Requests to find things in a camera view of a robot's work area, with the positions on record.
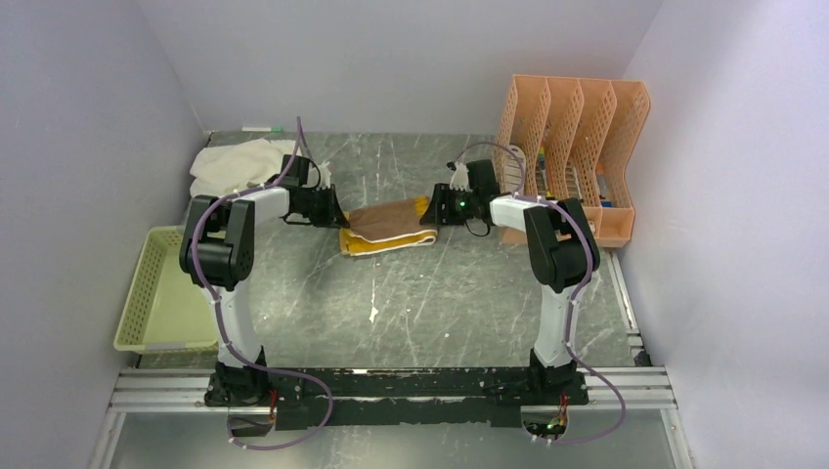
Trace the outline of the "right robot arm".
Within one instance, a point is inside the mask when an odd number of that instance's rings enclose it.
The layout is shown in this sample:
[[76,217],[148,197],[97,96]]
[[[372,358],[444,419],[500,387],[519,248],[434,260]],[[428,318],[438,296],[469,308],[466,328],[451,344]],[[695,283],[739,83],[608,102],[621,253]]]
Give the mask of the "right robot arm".
[[423,225],[460,226],[479,219],[487,227],[526,236],[532,273],[542,288],[538,337],[531,352],[527,389],[538,404],[552,404],[575,381],[574,328],[580,295],[599,267],[600,255],[581,202],[501,192],[493,163],[450,162],[448,183],[438,183],[421,216]]

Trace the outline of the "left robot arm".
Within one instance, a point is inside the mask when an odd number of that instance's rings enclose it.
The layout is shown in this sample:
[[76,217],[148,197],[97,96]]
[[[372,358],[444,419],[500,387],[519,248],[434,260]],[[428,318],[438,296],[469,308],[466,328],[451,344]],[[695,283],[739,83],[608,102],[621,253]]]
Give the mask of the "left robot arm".
[[326,164],[287,154],[264,182],[191,203],[179,253],[181,270],[211,309],[219,352],[204,400],[208,406],[256,406],[277,396],[249,307],[255,232],[265,223],[342,229],[342,211]]

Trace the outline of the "yellow brown bear towel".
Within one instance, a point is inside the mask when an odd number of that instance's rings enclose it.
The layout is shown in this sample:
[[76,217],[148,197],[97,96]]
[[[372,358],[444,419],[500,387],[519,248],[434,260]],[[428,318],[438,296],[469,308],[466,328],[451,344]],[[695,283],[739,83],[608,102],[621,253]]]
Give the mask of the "yellow brown bear towel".
[[434,244],[438,237],[437,227],[420,223],[429,203],[430,198],[424,195],[346,212],[350,227],[339,230],[341,253],[348,257],[363,257]]

